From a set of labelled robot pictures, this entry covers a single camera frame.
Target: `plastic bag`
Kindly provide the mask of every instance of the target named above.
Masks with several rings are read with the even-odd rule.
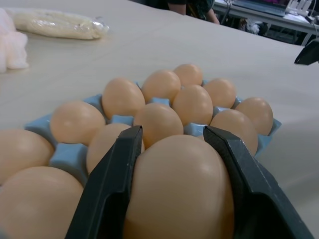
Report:
[[[48,37],[82,40],[98,39],[109,27],[101,18],[91,19],[72,13],[32,8],[5,8],[18,30]]]
[[[13,20],[0,8],[0,73],[27,68],[25,46],[27,36],[17,32]]]

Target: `white table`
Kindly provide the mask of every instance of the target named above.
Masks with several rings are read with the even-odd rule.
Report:
[[[269,101],[283,125],[259,159],[319,237],[319,65],[294,65],[302,47],[126,0],[5,2],[101,15],[111,32],[101,41],[30,34],[31,67],[0,75],[1,129],[100,93],[113,77],[143,82],[155,70],[193,62],[206,79],[230,78],[239,96]]]
[[[213,9],[216,12],[219,13],[225,13],[227,11],[228,5],[224,0],[215,0]],[[243,18],[251,18],[258,21],[262,21],[265,23],[269,23],[271,25],[276,25],[284,28],[288,28],[295,31],[301,31],[308,33],[308,36],[306,37],[307,41],[309,40],[309,37],[311,35],[316,35],[315,27],[306,22],[306,21],[300,21],[296,19],[292,19],[291,17],[280,17],[275,16],[271,14],[267,14],[264,12],[259,12],[235,5],[231,5],[230,16],[237,16],[237,17],[243,17]],[[307,41],[303,41],[302,46],[305,46]]]

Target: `blue egg tray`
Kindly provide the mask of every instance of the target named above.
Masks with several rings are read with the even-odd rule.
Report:
[[[129,126],[133,126],[134,118],[132,116],[112,116],[111,119],[108,119],[102,109],[101,104],[101,97],[102,94],[97,94],[95,96],[88,97],[83,101],[94,106],[98,109],[101,114],[104,116],[104,119],[107,124],[109,123],[124,123]],[[242,100],[236,97],[235,104],[233,105],[232,109],[234,109]],[[171,103],[169,99],[161,99],[161,98],[152,98],[148,104],[150,103],[162,103],[171,107]],[[219,112],[227,110],[226,108],[221,107],[214,107],[213,109],[213,117],[217,115]],[[50,130],[50,119],[51,114],[40,117],[30,123],[27,123],[24,126],[24,129],[37,133],[48,140],[55,148],[55,153],[52,156],[49,166],[56,167],[62,169],[71,175],[73,175],[79,182],[85,186],[87,179],[88,179],[88,172],[86,170],[86,153],[87,153],[87,146],[83,144],[65,144],[65,143],[58,143]],[[184,127],[184,134],[193,135],[193,136],[200,136],[203,135],[205,124],[196,124],[190,123]],[[273,127],[271,132],[268,136],[258,135],[258,149],[255,157],[258,157],[260,153],[267,147],[270,143],[274,133],[278,130],[281,126],[281,123],[274,119]]]

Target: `table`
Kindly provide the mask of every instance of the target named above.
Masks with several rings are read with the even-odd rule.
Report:
[[[283,125],[259,160],[319,237],[319,65],[293,64],[302,47],[126,0],[5,1],[101,15],[111,32],[101,41],[29,34],[31,67],[0,75],[0,129],[100,93],[116,76],[142,83],[155,70],[198,64],[206,79],[227,77],[242,98],[265,97],[271,104]]]
[[[227,11],[228,5],[224,0],[215,0],[213,9],[216,12],[221,14]],[[311,35],[316,35],[315,27],[304,21],[298,21],[295,19],[291,19],[290,17],[280,17],[271,14],[267,14],[264,12],[259,12],[235,5],[231,5],[229,15],[243,17],[243,18],[251,18],[256,19],[258,21],[262,21],[265,23],[269,23],[272,25],[288,28],[295,31],[306,32],[308,35],[302,43],[302,46],[305,46],[307,41],[309,40]]]

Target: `egg tray cup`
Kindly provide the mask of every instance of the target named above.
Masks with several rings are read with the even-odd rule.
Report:
[[[133,116],[119,116],[114,115],[111,119],[107,119],[104,114],[102,108],[102,94],[97,94],[95,96],[88,97],[83,101],[94,106],[104,117],[107,124],[110,123],[124,123],[129,126],[133,126],[134,118]],[[236,108],[237,105],[242,100],[239,97],[236,97],[235,103],[232,109]],[[148,104],[150,103],[161,103],[171,107],[171,102],[169,99],[161,99],[161,98],[152,98]],[[216,116],[219,112],[227,110],[226,108],[214,107],[213,108],[213,117]],[[87,146],[83,144],[66,144],[66,143],[58,143],[50,130],[50,119],[51,114],[43,116],[39,119],[36,119],[30,123],[27,123],[24,129],[37,133],[47,139],[55,148],[55,153],[53,157],[50,159],[49,166],[56,167],[62,169],[71,175],[73,175],[83,186],[85,186],[88,179],[88,172],[86,169],[86,154],[87,154]],[[203,129],[205,124],[197,124],[190,123],[184,127],[184,134],[200,136],[203,135]],[[258,135],[258,148],[255,154],[257,158],[261,152],[268,146],[270,141],[272,140],[273,135],[281,126],[281,123],[274,119],[273,127],[268,136]]]
[[[123,132],[92,171],[65,239],[122,239],[143,129]],[[233,134],[204,127],[230,176],[235,239],[313,239],[275,178]]]

